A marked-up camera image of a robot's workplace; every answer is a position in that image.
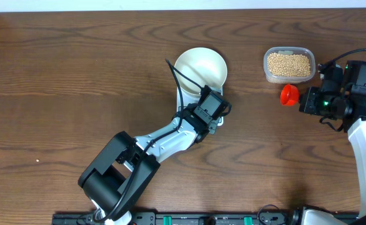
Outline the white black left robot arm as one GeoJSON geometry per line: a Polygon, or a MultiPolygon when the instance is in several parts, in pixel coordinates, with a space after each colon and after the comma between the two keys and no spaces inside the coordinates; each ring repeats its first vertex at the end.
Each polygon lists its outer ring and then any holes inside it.
{"type": "Polygon", "coordinates": [[[197,103],[182,105],[171,122],[145,136],[117,133],[78,179],[96,205],[94,224],[128,224],[130,209],[161,166],[161,162],[214,134],[231,104],[220,92],[202,88],[197,103]]]}

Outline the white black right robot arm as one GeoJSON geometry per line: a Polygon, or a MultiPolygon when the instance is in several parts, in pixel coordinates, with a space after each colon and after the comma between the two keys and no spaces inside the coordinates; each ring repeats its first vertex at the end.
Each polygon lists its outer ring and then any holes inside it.
{"type": "Polygon", "coordinates": [[[320,123],[341,120],[337,132],[347,133],[354,151],[360,188],[356,224],[366,224],[366,61],[334,62],[319,66],[321,87],[310,87],[300,97],[300,112],[320,116],[320,123]]]}

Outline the red plastic measuring scoop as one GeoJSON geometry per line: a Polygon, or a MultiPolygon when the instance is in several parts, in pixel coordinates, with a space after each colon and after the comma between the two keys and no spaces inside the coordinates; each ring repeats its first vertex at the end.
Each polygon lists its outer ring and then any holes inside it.
{"type": "Polygon", "coordinates": [[[299,90],[296,86],[286,84],[280,94],[280,103],[283,106],[293,106],[299,101],[299,90]]]}

